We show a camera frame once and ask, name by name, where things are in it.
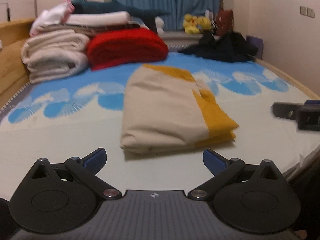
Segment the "beige and mustard jacket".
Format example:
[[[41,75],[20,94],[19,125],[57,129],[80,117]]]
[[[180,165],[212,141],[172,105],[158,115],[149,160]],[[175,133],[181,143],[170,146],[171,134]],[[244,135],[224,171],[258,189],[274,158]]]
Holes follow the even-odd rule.
[[[235,139],[238,124],[191,72],[143,64],[124,94],[121,148],[149,154],[212,146]]]

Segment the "black clothes pile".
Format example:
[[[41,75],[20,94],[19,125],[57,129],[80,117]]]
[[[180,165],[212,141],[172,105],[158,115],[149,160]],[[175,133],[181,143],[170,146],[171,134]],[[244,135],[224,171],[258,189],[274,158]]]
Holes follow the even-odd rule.
[[[235,63],[253,61],[258,48],[247,42],[240,33],[230,32],[218,40],[211,33],[204,33],[198,44],[178,52],[204,59]]]

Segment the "purple box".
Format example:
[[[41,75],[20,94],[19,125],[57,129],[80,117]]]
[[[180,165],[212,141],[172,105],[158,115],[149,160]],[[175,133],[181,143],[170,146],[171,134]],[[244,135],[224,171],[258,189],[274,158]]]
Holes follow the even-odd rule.
[[[263,50],[264,50],[264,41],[262,38],[247,35],[246,40],[253,46],[257,47],[258,52],[256,54],[256,58],[263,59]]]

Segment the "wooden bed headboard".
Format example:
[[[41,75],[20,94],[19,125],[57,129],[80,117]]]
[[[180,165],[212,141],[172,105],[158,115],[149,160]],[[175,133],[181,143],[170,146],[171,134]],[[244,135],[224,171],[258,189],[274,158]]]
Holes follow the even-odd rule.
[[[28,71],[21,60],[21,50],[30,37],[35,20],[22,19],[1,24],[1,107],[29,82]]]

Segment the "white folded blanket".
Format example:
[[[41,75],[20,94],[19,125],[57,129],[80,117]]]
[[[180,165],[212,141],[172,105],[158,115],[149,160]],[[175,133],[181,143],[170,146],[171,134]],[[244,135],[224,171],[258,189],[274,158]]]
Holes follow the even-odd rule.
[[[88,68],[89,37],[73,30],[59,30],[26,40],[21,60],[32,84],[78,75]]]

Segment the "dark red bag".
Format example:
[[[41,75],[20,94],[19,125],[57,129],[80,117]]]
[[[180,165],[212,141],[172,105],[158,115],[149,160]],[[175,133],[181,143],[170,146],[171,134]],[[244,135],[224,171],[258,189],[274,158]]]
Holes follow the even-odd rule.
[[[233,32],[234,14],[232,10],[220,10],[215,18],[217,35],[223,37],[227,33]]]

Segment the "red folded blanket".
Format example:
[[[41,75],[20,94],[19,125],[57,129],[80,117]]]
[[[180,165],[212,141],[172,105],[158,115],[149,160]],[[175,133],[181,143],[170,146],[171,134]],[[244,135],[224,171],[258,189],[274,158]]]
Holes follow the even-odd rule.
[[[145,28],[107,31],[87,46],[92,71],[126,63],[158,62],[167,58],[169,49],[153,31]]]

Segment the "yellow plush toys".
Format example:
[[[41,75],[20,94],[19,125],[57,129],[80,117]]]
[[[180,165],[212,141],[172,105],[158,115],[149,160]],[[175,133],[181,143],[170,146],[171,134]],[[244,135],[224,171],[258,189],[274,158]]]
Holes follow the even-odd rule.
[[[214,32],[216,25],[206,16],[194,16],[185,14],[183,29],[186,34],[203,34],[205,31]]]

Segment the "white folded cloth on stack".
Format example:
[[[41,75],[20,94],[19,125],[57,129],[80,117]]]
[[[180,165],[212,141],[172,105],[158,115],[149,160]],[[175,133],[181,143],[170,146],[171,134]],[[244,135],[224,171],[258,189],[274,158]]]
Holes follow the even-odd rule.
[[[65,22],[67,25],[87,27],[100,27],[110,25],[123,25],[131,21],[131,16],[126,11],[105,14],[71,14]]]

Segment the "pink white cloth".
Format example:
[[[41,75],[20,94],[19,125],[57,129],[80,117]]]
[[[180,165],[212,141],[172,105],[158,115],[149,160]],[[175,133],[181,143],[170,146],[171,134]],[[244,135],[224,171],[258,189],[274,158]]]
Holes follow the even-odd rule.
[[[67,0],[49,10],[43,10],[31,25],[30,37],[37,35],[40,27],[65,23],[74,9],[71,0]]]

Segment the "teal garment on stack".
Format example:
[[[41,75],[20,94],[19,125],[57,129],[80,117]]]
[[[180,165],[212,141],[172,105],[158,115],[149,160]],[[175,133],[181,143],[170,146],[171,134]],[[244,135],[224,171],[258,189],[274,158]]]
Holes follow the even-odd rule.
[[[96,2],[87,0],[71,0],[74,14],[106,14],[112,12],[126,11],[130,16],[141,20],[152,19],[158,16],[170,15],[170,12],[161,9],[139,9],[124,5],[114,0],[111,2]]]

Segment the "wooden bed frame rail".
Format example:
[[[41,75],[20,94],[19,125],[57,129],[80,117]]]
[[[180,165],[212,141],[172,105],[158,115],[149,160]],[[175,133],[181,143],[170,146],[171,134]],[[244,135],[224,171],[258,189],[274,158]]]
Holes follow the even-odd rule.
[[[270,70],[271,72],[273,72],[277,76],[281,77],[283,80],[285,80],[289,84],[295,86],[301,92],[303,92],[305,95],[307,95],[309,98],[311,98],[313,100],[319,100],[320,99],[319,95],[317,95],[315,92],[313,92],[310,88],[308,88],[307,86],[303,85],[301,82],[299,82],[295,78],[291,77],[289,74],[286,74],[284,71],[282,71],[282,70],[278,69],[277,67],[273,66],[272,64],[267,63],[267,62],[265,62],[265,61],[263,61],[261,59],[255,59],[255,63],[263,66],[264,68],[266,68],[268,70]]]

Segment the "wall switch plate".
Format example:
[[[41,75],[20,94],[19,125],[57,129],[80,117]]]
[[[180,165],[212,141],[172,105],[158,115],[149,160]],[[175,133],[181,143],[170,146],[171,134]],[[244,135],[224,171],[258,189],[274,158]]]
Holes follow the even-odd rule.
[[[300,14],[310,18],[315,18],[315,10],[305,6],[300,6]]]

